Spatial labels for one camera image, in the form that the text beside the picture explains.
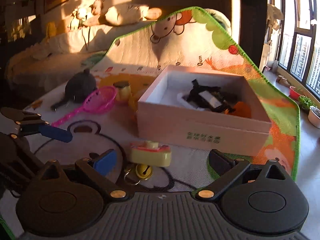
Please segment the yellow Hello Kitty toy camera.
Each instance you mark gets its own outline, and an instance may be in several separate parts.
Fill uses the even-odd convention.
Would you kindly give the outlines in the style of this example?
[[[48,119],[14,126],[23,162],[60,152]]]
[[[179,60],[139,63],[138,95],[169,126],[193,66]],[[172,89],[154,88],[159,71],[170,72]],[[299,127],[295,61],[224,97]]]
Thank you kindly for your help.
[[[156,167],[168,167],[171,163],[171,148],[154,141],[133,142],[129,161]]]

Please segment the black plush toy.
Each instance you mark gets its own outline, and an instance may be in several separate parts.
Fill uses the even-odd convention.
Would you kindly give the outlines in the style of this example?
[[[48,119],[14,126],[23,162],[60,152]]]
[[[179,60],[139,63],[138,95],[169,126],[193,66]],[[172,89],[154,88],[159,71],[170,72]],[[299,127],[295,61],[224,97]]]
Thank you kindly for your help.
[[[53,104],[50,109],[56,111],[69,101],[82,103],[96,89],[95,77],[90,73],[88,68],[84,69],[82,72],[75,74],[67,82],[64,97],[59,102]]]

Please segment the pink plastic toy strainer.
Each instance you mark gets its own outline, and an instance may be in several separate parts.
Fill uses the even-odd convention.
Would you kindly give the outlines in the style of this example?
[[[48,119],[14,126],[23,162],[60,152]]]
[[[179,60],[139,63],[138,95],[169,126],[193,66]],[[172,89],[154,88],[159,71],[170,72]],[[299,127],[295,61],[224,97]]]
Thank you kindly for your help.
[[[60,125],[67,122],[69,119],[73,118],[79,113],[85,112],[90,114],[102,114],[109,111],[116,101],[117,90],[114,86],[104,86],[101,87],[86,98],[84,103],[74,109],[72,112],[64,115],[59,120],[51,123],[54,127],[59,127]]]

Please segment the orange plastic toy cup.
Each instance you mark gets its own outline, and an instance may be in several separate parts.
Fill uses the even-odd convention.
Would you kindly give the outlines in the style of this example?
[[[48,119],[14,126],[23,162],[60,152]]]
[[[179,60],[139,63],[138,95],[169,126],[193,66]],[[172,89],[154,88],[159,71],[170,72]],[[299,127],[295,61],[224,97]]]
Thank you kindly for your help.
[[[242,118],[252,118],[252,111],[250,106],[242,101],[237,102],[232,108],[232,111],[228,111],[228,114]]]

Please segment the black binder clip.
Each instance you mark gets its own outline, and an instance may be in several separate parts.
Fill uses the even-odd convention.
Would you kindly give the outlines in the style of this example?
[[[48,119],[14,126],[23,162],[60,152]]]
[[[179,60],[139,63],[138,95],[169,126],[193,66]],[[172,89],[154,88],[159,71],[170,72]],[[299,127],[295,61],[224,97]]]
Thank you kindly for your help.
[[[190,90],[190,96],[203,101],[207,109],[211,112],[222,113],[232,111],[232,106],[225,100],[221,94],[221,88],[217,86],[203,86],[195,79],[192,81],[193,88]]]

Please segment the pink cardboard storage box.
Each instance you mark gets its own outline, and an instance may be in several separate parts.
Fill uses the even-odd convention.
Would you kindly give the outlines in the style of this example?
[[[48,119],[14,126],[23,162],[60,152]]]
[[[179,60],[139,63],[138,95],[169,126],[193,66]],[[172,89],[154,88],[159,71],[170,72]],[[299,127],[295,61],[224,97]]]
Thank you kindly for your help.
[[[212,112],[183,100],[192,81],[217,86],[251,110],[244,118]],[[138,135],[142,139],[202,150],[256,156],[270,134],[271,120],[247,80],[240,75],[167,66],[138,101]]]

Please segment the beige sofa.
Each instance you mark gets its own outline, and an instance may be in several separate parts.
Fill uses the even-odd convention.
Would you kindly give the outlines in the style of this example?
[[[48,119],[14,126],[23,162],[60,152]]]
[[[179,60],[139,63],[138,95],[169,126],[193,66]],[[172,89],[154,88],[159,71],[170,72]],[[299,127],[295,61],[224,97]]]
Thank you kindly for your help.
[[[92,68],[117,37],[150,23],[95,25],[57,35],[14,55],[6,67],[5,78],[12,89],[36,98],[83,69]]]

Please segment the red bowl planter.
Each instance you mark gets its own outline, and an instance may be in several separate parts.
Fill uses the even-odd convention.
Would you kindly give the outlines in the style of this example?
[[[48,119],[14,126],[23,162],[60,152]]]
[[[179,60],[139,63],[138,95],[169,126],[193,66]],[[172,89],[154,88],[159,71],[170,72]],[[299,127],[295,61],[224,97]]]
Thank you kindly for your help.
[[[289,96],[291,99],[298,101],[300,96],[303,96],[303,92],[294,86],[289,87]]]

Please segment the white bowl planter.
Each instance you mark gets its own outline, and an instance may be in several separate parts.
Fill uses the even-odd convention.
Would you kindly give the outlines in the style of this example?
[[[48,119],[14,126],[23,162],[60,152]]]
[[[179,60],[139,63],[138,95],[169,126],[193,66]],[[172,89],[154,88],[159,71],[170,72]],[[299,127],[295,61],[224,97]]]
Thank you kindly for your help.
[[[320,129],[320,110],[317,107],[315,106],[310,107],[308,120],[313,126]]]

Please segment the white plush toy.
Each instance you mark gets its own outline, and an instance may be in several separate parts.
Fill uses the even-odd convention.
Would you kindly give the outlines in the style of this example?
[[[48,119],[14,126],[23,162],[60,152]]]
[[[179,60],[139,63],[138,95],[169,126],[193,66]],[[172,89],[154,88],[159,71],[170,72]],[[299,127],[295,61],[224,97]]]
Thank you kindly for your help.
[[[71,13],[68,30],[78,30],[82,27],[97,25],[96,22],[104,9],[104,0],[95,0],[89,7],[77,7]]]

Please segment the white bolster pillow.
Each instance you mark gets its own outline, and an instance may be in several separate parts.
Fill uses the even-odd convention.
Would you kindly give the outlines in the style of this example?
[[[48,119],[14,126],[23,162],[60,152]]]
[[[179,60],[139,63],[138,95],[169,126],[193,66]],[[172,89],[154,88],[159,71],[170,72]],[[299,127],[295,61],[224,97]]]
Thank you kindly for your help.
[[[106,21],[114,26],[136,24],[146,20],[157,20],[162,9],[145,4],[119,4],[112,6],[105,13]]]

